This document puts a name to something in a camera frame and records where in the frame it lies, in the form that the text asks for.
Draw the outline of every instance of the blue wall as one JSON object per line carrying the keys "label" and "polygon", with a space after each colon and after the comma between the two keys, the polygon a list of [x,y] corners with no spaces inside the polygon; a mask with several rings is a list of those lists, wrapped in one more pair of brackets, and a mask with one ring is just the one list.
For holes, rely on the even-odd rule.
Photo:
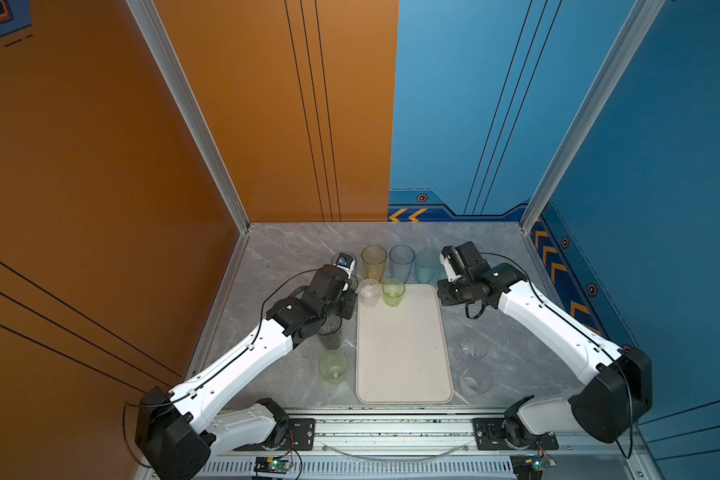
{"label": "blue wall", "polygon": [[653,359],[664,475],[720,472],[720,2],[666,2],[551,203]]}
{"label": "blue wall", "polygon": [[633,3],[401,0],[390,189],[458,215],[528,201]]}

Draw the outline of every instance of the green cup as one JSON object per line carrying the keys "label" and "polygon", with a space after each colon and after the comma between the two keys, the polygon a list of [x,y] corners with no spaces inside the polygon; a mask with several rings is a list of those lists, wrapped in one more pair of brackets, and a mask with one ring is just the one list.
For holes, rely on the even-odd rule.
{"label": "green cup", "polygon": [[317,369],[328,383],[338,385],[347,379],[347,357],[338,350],[329,350],[320,357]]}
{"label": "green cup", "polygon": [[391,278],[384,282],[382,291],[384,292],[384,303],[389,306],[397,306],[400,305],[400,301],[403,300],[405,284],[400,279]]}

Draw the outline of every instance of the cup rim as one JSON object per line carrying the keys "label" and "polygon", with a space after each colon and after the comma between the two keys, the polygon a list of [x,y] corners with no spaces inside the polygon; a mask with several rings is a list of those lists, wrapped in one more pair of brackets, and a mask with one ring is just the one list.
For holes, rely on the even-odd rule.
{"label": "cup rim", "polygon": [[[399,247],[399,246],[404,246],[405,248],[407,248],[407,249],[409,249],[409,250],[411,251],[411,253],[413,254],[413,258],[411,258],[411,261],[410,261],[410,262],[405,262],[405,263],[403,263],[403,262],[394,261],[394,260],[392,259],[392,251],[393,251],[395,248]],[[394,247],[392,247],[391,249],[389,249],[389,261],[390,261],[390,262],[393,262],[394,264],[398,264],[398,265],[408,265],[408,264],[412,264],[415,260],[416,260],[416,250],[413,250],[410,245],[397,244],[397,245],[395,245]]]}
{"label": "cup rim", "polygon": [[[379,247],[380,249],[382,249],[382,250],[384,251],[384,260],[382,260],[381,262],[377,262],[377,263],[374,264],[373,262],[369,262],[369,261],[367,261],[367,260],[365,259],[365,251],[366,251],[367,249],[371,248],[372,246],[377,246],[377,247]],[[383,264],[384,262],[387,261],[387,258],[388,258],[388,257],[389,257],[389,253],[387,252],[387,249],[385,249],[383,246],[377,245],[377,244],[367,245],[364,249],[362,249],[362,252],[360,252],[360,260],[364,261],[366,264],[369,264],[369,265],[381,265],[381,264]]]}

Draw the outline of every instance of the clear plastic cup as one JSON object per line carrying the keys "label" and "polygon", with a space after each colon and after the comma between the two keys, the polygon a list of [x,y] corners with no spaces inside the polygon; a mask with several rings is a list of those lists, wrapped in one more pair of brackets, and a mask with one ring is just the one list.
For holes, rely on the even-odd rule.
{"label": "clear plastic cup", "polygon": [[475,360],[461,371],[459,389],[466,396],[478,396],[494,386],[494,370],[489,364]]}
{"label": "clear plastic cup", "polygon": [[389,251],[389,272],[393,278],[399,278],[403,283],[408,282],[408,278],[413,270],[413,261],[416,253],[408,245],[395,245]]}
{"label": "clear plastic cup", "polygon": [[416,283],[431,283],[441,269],[440,253],[426,249],[416,254],[414,278]]}
{"label": "clear plastic cup", "polygon": [[384,292],[384,303],[389,306],[400,305],[405,293],[405,283],[399,278],[391,278],[382,286]]}
{"label": "clear plastic cup", "polygon": [[338,350],[329,350],[320,357],[317,369],[328,383],[338,385],[347,378],[347,357]]}
{"label": "clear plastic cup", "polygon": [[320,343],[326,350],[336,350],[342,345],[342,318],[332,315],[320,326],[317,331]]}
{"label": "clear plastic cup", "polygon": [[360,303],[369,308],[373,308],[378,303],[379,297],[382,296],[382,284],[373,278],[369,278],[360,282],[357,292],[360,297]]}
{"label": "clear plastic cup", "polygon": [[488,354],[488,341],[478,336],[465,335],[458,341],[458,354],[456,361],[467,365],[473,360],[485,358]]}
{"label": "clear plastic cup", "polygon": [[381,283],[384,277],[384,267],[387,264],[387,251],[380,245],[368,245],[360,253],[365,278],[373,278]]}

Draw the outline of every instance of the yellow chevron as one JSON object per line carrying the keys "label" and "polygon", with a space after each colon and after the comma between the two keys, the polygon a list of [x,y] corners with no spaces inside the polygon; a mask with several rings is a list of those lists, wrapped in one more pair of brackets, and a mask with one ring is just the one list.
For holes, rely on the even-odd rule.
{"label": "yellow chevron", "polygon": [[390,215],[389,219],[392,220],[393,222],[399,222],[400,220],[398,220],[398,215],[402,214],[406,210],[407,210],[407,208],[401,208],[400,210],[398,210],[398,211],[394,212],[392,215]]}
{"label": "yellow chevron", "polygon": [[603,334],[602,334],[602,333],[600,333],[600,331],[599,331],[599,330],[596,330],[596,329],[592,328],[592,327],[591,327],[591,326],[589,326],[589,325],[584,325],[584,326],[585,326],[586,328],[588,328],[588,329],[592,330],[593,332],[595,332],[595,333],[596,333],[597,335],[603,336]]}
{"label": "yellow chevron", "polygon": [[550,273],[550,276],[552,277],[552,283],[554,283],[554,273],[558,270],[562,270],[563,272],[568,271],[568,269],[565,267],[565,265],[556,264],[555,262],[552,262],[552,272]]}
{"label": "yellow chevron", "polygon": [[581,312],[584,312],[584,313],[586,313],[587,315],[590,314],[589,309],[587,309],[587,308],[586,308],[584,305],[582,305],[581,303],[571,302],[571,303],[570,303],[570,315],[571,315],[573,318],[576,318],[576,311],[577,311],[577,310],[578,310],[578,311],[581,311]]}
{"label": "yellow chevron", "polygon": [[541,230],[539,230],[538,232],[536,232],[536,250],[539,249],[539,237],[540,237],[540,236],[549,236],[549,234],[548,234],[547,232],[543,232],[543,231],[541,231]]}
{"label": "yellow chevron", "polygon": [[412,216],[409,216],[408,219],[409,219],[411,222],[418,222],[419,220],[418,220],[418,218],[416,218],[416,217],[419,216],[420,214],[422,214],[422,213],[425,212],[425,211],[427,211],[427,209],[426,209],[426,208],[422,208],[421,210],[419,210],[418,212],[416,212],[416,213],[413,214]]}
{"label": "yellow chevron", "polygon": [[547,254],[556,254],[557,250],[551,246],[546,246],[545,248],[543,248],[543,250],[544,250],[544,255],[541,258],[541,262],[543,264],[547,265]]}

